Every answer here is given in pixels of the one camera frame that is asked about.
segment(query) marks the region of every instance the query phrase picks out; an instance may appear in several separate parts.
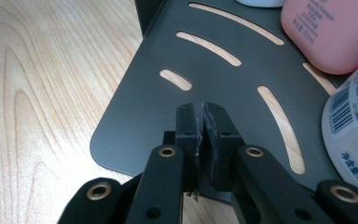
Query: wood grain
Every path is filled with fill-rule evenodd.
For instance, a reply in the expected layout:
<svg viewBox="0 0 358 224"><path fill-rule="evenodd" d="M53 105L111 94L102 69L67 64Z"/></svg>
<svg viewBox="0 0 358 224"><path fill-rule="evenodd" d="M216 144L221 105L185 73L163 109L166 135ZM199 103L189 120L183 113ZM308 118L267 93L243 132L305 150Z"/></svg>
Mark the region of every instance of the wood grain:
<svg viewBox="0 0 358 224"><path fill-rule="evenodd" d="M105 170L90 138L142 41L131 0L0 0L0 223L54 223ZM237 223L185 197L185 223Z"/></svg>

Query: pink plastic bottle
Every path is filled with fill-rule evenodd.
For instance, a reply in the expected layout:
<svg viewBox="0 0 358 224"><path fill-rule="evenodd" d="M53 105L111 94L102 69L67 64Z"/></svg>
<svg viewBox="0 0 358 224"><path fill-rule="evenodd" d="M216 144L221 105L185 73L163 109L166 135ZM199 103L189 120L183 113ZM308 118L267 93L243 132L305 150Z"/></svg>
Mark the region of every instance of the pink plastic bottle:
<svg viewBox="0 0 358 224"><path fill-rule="evenodd" d="M358 1L286 0L282 26L310 62L335 75L358 68Z"/></svg>

